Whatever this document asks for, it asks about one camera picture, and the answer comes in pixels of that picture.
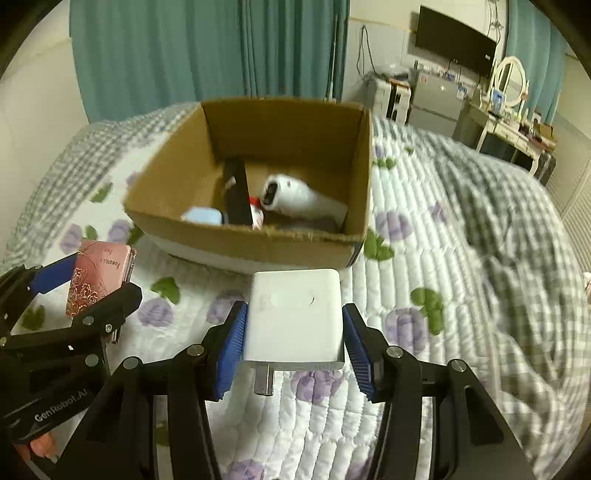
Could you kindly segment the person's left hand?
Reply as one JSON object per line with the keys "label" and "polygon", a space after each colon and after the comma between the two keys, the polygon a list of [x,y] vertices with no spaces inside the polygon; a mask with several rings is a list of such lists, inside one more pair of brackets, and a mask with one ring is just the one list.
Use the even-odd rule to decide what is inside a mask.
{"label": "person's left hand", "polygon": [[15,444],[14,447],[25,462],[31,462],[32,456],[48,459],[56,463],[59,459],[57,444],[50,432],[31,440],[27,444]]}

